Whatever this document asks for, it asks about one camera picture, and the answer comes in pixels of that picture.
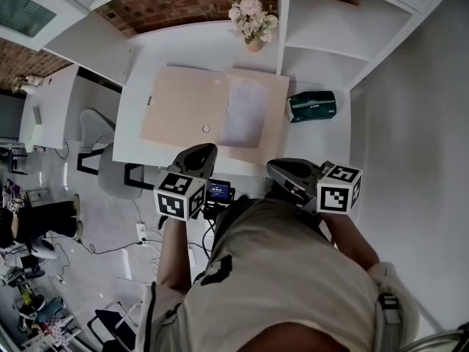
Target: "dark green tissue package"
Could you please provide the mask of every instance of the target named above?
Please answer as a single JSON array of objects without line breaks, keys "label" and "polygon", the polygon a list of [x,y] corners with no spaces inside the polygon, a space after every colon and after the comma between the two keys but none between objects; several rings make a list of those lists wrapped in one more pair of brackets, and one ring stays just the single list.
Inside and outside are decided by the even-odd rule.
[{"label": "dark green tissue package", "polygon": [[337,105],[331,91],[305,91],[287,99],[290,122],[323,120],[336,116]]}]

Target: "white desk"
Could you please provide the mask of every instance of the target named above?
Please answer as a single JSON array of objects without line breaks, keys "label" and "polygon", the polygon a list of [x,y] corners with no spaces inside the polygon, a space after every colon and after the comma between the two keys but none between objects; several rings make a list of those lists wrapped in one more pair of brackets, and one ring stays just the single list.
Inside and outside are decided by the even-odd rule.
[{"label": "white desk", "polygon": [[120,95],[77,76],[79,66],[71,65],[46,77],[36,94],[24,103],[19,142],[26,143],[32,130],[33,107],[39,106],[42,129],[33,142],[37,146],[62,149],[64,139],[81,141],[80,113],[97,109],[111,121],[117,119]]},{"label": "white desk", "polygon": [[[139,47],[128,81],[122,91],[114,138],[114,160],[150,166],[168,166],[185,149],[140,140],[148,98],[159,68],[166,65],[225,70],[228,67],[276,70],[276,44],[269,43],[259,53],[245,50],[243,41],[228,32],[227,22],[177,26],[130,39]],[[315,89],[307,84],[291,84],[292,94]],[[279,157],[305,158],[317,164],[325,160],[347,164],[350,159],[350,94],[333,90],[338,114],[332,120],[285,123],[284,147]],[[215,172],[235,175],[266,175],[263,166],[218,156]]]}]

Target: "shoe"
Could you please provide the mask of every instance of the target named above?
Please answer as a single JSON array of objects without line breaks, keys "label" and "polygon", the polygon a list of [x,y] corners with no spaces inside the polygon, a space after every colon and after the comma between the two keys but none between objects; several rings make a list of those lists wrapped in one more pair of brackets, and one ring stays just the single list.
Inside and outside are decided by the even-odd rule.
[{"label": "shoe", "polygon": [[75,210],[77,216],[80,216],[80,196],[77,194],[73,195],[72,202],[73,210]]},{"label": "shoe", "polygon": [[83,223],[81,220],[76,222],[76,234],[73,237],[73,240],[77,241],[78,243],[81,242],[81,238],[83,237]]}]

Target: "small display screen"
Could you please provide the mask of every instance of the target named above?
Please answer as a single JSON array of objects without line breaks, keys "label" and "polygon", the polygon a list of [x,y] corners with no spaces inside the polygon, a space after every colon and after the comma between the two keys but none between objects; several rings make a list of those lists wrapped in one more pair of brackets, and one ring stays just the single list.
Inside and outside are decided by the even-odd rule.
[{"label": "small display screen", "polygon": [[210,195],[214,198],[229,198],[229,186],[212,183],[208,191],[210,192]]}]

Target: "gray chair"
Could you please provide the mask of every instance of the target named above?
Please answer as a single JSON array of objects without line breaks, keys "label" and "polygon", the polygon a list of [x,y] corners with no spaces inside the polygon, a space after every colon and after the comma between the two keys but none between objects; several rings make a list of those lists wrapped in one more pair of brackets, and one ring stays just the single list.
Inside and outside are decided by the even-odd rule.
[{"label": "gray chair", "polygon": [[[125,165],[112,160],[115,124],[95,109],[85,109],[81,112],[80,123],[82,130],[81,148],[78,154],[77,170],[97,176],[101,189],[110,196],[123,199],[138,199],[142,189],[124,184]],[[93,150],[97,143],[108,144],[104,149]],[[83,160],[101,155],[98,169],[83,165]],[[144,167],[138,166],[133,170],[134,178],[140,182],[144,178]]]}]

